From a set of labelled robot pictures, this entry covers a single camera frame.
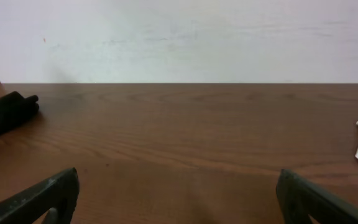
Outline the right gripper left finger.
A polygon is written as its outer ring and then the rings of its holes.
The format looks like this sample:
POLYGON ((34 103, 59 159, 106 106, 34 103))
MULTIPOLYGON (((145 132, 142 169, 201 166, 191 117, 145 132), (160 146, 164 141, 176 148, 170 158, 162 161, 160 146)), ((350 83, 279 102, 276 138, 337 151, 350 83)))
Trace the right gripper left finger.
POLYGON ((70 223, 79 191, 76 169, 65 169, 1 201, 0 223, 70 223))

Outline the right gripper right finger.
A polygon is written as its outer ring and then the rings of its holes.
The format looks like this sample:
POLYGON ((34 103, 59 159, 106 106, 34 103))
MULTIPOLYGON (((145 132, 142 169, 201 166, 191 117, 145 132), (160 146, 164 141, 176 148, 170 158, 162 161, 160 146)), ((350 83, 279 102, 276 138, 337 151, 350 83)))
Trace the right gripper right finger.
POLYGON ((281 170, 276 196, 285 223, 358 224, 357 207, 291 170, 281 170))

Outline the black polo shirt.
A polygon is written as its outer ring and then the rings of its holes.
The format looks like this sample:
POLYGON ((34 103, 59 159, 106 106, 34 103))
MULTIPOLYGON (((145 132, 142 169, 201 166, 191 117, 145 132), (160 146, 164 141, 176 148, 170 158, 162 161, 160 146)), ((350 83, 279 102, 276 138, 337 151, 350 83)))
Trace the black polo shirt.
POLYGON ((38 100, 37 95, 24 98, 17 91, 0 97, 0 135, 33 118, 39 111, 38 100))

